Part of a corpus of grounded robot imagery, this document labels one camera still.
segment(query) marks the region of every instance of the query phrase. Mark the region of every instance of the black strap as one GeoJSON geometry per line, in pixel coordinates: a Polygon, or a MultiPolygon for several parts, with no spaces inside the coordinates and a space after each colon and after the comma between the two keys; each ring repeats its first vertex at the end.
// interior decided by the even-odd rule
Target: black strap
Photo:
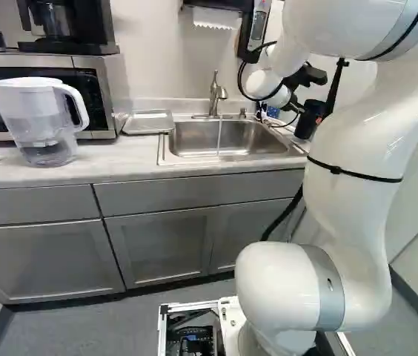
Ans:
{"type": "Polygon", "coordinates": [[[366,180],[373,180],[374,182],[383,182],[383,183],[400,183],[401,181],[403,181],[403,177],[402,178],[382,178],[382,177],[369,176],[368,174],[346,171],[342,169],[341,167],[339,167],[338,165],[327,165],[326,163],[320,162],[309,156],[308,156],[308,161],[314,163],[315,165],[318,165],[319,167],[328,169],[332,174],[345,174],[347,176],[352,176],[352,177],[366,179],[366,180]]]}
{"type": "Polygon", "coordinates": [[[400,38],[397,39],[397,41],[393,45],[391,45],[389,48],[387,48],[386,50],[384,50],[381,54],[377,54],[376,56],[373,56],[373,57],[370,57],[370,58],[367,58],[367,59],[360,59],[360,60],[361,61],[373,61],[375,59],[378,59],[378,58],[383,57],[386,54],[390,53],[395,48],[397,48],[397,46],[400,45],[400,43],[402,43],[404,39],[407,38],[407,36],[410,34],[410,32],[415,28],[415,26],[417,24],[418,24],[418,14],[415,16],[415,18],[411,22],[410,26],[408,26],[408,28],[405,31],[405,33],[403,33],[403,35],[401,35],[400,38]]]}

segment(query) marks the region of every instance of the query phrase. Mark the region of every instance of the gray floor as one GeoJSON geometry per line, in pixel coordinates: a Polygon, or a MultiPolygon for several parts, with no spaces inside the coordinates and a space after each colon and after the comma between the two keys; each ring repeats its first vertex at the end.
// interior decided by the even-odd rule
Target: gray floor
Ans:
{"type": "MultiPolygon", "coordinates": [[[[16,314],[0,356],[156,356],[158,306],[233,295],[232,280],[112,303],[16,314]]],[[[397,294],[375,329],[348,335],[359,356],[418,355],[418,315],[397,294]]]]}

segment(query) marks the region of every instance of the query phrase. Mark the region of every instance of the faucet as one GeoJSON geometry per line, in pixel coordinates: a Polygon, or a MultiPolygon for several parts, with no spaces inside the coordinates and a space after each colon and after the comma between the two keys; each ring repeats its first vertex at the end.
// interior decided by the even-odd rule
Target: faucet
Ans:
{"type": "Polygon", "coordinates": [[[219,114],[217,113],[217,105],[219,104],[219,100],[226,100],[229,97],[225,88],[217,83],[217,73],[218,71],[215,70],[212,78],[212,83],[210,84],[208,116],[211,118],[219,117],[219,114]]]}
{"type": "Polygon", "coordinates": [[[219,100],[228,99],[229,95],[224,87],[217,84],[217,73],[214,71],[212,83],[210,84],[210,96],[209,96],[209,113],[204,115],[193,115],[193,119],[231,119],[232,115],[219,115],[217,112],[217,105],[219,100]]]}

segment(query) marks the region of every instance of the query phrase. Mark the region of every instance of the pitcher handle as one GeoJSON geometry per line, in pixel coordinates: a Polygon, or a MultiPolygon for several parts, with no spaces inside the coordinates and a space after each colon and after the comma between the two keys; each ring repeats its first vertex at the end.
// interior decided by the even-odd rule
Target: pitcher handle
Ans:
{"type": "Polygon", "coordinates": [[[79,132],[84,130],[89,125],[89,114],[87,113],[87,109],[85,108],[84,99],[80,92],[71,87],[70,85],[66,85],[63,83],[56,83],[53,84],[53,87],[62,91],[63,94],[68,95],[74,101],[74,105],[77,109],[77,114],[79,115],[79,125],[74,126],[75,132],[79,132]]]}

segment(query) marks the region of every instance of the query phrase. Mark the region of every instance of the water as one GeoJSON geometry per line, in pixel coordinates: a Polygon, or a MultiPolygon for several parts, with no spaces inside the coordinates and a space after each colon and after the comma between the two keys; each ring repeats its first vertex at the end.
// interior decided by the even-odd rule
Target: water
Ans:
{"type": "Polygon", "coordinates": [[[221,130],[222,130],[222,115],[219,115],[219,134],[217,135],[217,156],[219,156],[219,151],[221,147],[221,130]]]}
{"type": "Polygon", "coordinates": [[[76,139],[61,135],[46,141],[16,142],[23,157],[39,167],[58,167],[71,162],[77,151],[76,139]]]}

